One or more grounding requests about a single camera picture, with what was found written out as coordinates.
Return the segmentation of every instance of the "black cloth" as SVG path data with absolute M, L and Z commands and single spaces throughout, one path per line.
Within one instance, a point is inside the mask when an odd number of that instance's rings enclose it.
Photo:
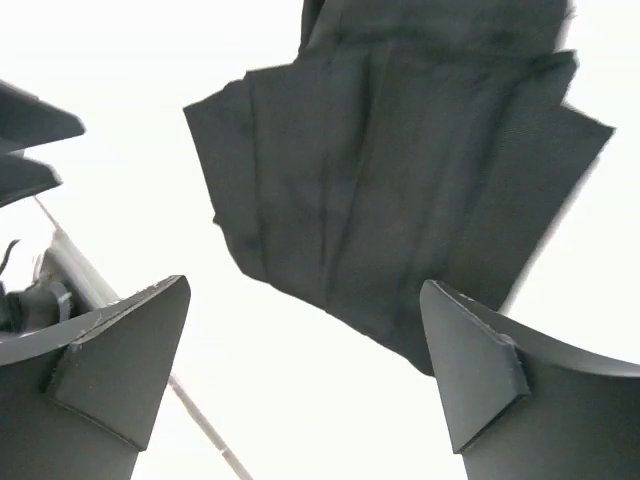
M 240 269 L 432 375 L 423 282 L 500 309 L 612 134 L 532 5 L 310 1 L 295 62 L 186 107 Z

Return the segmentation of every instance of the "dark equipment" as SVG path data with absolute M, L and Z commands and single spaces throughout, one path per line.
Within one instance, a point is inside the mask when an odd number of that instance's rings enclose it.
M 83 132 L 76 117 L 0 84 L 0 206 L 60 184 L 20 150 Z M 0 282 L 0 478 L 128 480 L 146 450 L 189 284 L 173 276 L 114 302 L 102 283 L 61 230 L 32 286 L 7 293 Z
M 640 478 L 640 366 L 497 313 L 613 133 L 571 13 L 305 0 L 293 63 L 184 109 L 240 270 L 435 376 L 469 480 Z

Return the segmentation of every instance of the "folded cloth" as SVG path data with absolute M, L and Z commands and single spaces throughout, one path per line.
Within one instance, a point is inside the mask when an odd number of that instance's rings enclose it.
M 548 35 L 515 54 L 386 27 L 327 43 L 323 5 L 291 65 L 185 108 L 216 223 L 245 274 L 432 375 L 425 279 L 499 309 L 612 129 L 563 105 L 576 63 Z

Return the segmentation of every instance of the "white background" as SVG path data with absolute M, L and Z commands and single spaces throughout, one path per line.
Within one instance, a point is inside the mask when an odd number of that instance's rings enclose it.
M 0 78 L 85 121 L 84 137 L 28 153 L 65 180 L 41 198 L 118 292 L 188 276 L 175 369 L 256 480 L 462 480 L 433 379 L 244 278 L 211 223 L 181 109 L 248 69 L 290 62 L 301 4 L 7 1 Z M 568 46 L 581 68 L 568 100 L 618 131 L 510 313 L 640 362 L 640 5 L 576 7 Z M 28 208 L 3 211 L 3 242 L 28 234 Z M 233 475 L 167 394 L 134 480 L 175 478 Z

